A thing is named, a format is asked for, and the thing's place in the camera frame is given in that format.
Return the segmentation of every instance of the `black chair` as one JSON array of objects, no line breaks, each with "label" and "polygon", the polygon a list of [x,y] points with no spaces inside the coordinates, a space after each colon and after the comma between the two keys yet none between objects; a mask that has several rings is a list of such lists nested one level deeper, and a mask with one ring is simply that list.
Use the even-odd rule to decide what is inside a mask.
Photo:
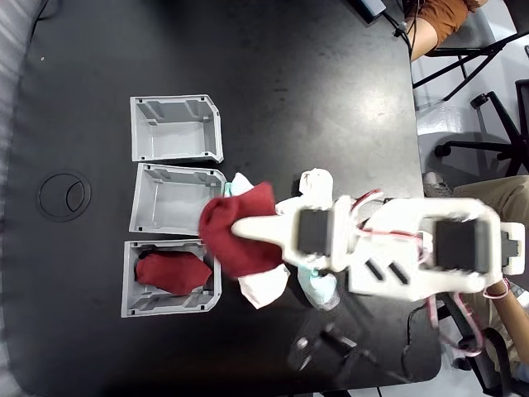
[{"label": "black chair", "polygon": [[434,153],[437,157],[444,157],[452,152],[452,147],[466,147],[470,149],[479,149],[482,151],[498,152],[498,160],[510,159],[505,176],[517,175],[520,167],[524,165],[529,171],[529,131],[527,130],[527,119],[529,118],[529,80],[518,80],[516,82],[518,111],[520,113],[521,130],[518,131],[514,122],[509,117],[507,111],[499,101],[494,92],[482,93],[476,97],[470,104],[474,109],[481,107],[489,99],[494,105],[496,112],[502,121],[503,127],[507,132],[510,144],[492,143],[492,142],[467,142],[467,141],[448,141],[443,145],[436,147]]},{"label": "black chair", "polygon": [[[461,332],[462,339],[460,341],[460,347],[472,347],[472,344],[475,343],[474,333],[467,323],[465,316],[450,297],[450,294],[444,293],[438,294],[437,296],[445,304],[437,310],[439,319],[441,320],[451,316]],[[475,373],[484,394],[493,397],[503,397],[514,393],[522,397],[529,397],[529,384],[512,378],[507,348],[503,337],[492,328],[484,330],[484,337],[491,342],[496,351],[500,372],[494,370],[494,363],[487,355],[487,352],[482,352],[477,357],[466,357],[462,359],[466,361],[469,368]]]},{"label": "black chair", "polygon": [[[516,28],[516,33],[514,35],[506,37],[500,41],[495,41],[490,26],[484,17],[483,11],[478,9],[476,13],[470,13],[465,24],[455,34],[447,38],[439,48],[429,54],[429,56],[457,56],[459,60],[421,81],[418,81],[413,87],[420,87],[455,68],[461,67],[465,79],[451,93],[443,98],[444,101],[448,101],[466,84],[468,84],[481,70],[483,70],[483,68],[487,66],[508,43],[519,39],[520,37],[529,35],[529,1],[503,1],[507,5],[509,14],[511,15]],[[484,61],[474,72],[467,75],[465,64],[481,55],[486,56]]]}]

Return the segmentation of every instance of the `empty gray box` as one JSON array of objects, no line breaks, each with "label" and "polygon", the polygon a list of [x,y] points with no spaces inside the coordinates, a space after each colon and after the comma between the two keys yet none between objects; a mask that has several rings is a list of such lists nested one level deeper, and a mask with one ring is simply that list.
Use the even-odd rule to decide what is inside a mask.
[{"label": "empty gray box", "polygon": [[197,236],[202,210],[225,183],[217,170],[140,163],[129,231]]},{"label": "empty gray box", "polygon": [[222,154],[221,117],[207,95],[132,97],[132,160],[214,160]]},{"label": "empty gray box", "polygon": [[[143,248],[155,246],[162,251],[192,252],[212,268],[212,276],[204,286],[189,295],[177,296],[152,285],[135,281],[135,266]],[[125,242],[123,268],[122,317],[143,317],[156,314],[203,313],[211,310],[221,298],[221,267],[201,240]]]}]

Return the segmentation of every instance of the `black table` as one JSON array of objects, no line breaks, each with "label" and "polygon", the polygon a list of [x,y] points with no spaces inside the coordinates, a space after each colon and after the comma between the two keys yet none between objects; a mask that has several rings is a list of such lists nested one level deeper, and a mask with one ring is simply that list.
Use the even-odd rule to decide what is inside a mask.
[{"label": "black table", "polygon": [[[334,176],[335,196],[422,193],[407,49],[386,21],[367,28],[339,0],[64,2],[38,23],[29,50],[8,180],[6,338],[13,374],[28,392],[279,395],[336,387],[287,366],[313,312],[295,275],[258,311],[236,282],[223,280],[209,313],[120,318],[123,242],[167,238],[128,232],[136,175],[129,97],[191,93],[209,94],[221,112],[219,168],[228,179],[242,171],[268,180],[280,200],[302,171],[321,167]],[[88,208],[70,222],[49,221],[36,206],[42,180],[59,170],[92,186]],[[418,304],[360,300],[373,314],[366,346],[400,371],[406,318]],[[414,380],[439,370],[424,314],[414,320],[407,359]],[[394,383],[359,362],[346,386]]]}]

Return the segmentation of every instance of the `dark red cloth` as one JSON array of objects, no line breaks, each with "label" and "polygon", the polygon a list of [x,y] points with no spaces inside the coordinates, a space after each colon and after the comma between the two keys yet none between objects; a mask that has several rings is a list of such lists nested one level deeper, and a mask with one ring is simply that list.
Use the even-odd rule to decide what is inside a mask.
[{"label": "dark red cloth", "polygon": [[140,259],[136,279],[175,295],[187,295],[205,285],[212,271],[191,252],[158,251]]},{"label": "dark red cloth", "polygon": [[231,225],[239,219],[265,215],[275,215],[274,192],[267,183],[240,196],[214,198],[204,208],[198,232],[228,276],[262,273],[283,263],[278,246],[231,233]]}]

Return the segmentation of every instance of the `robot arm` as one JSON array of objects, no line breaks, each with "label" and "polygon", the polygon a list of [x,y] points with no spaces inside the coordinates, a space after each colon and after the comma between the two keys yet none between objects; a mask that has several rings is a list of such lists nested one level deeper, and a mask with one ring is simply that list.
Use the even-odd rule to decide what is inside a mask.
[{"label": "robot arm", "polygon": [[524,226],[501,223],[478,200],[396,198],[358,227],[365,198],[342,196],[327,208],[300,201],[291,213],[241,219],[231,230],[281,246],[288,263],[347,269],[351,292],[396,299],[475,293],[524,271]]}]

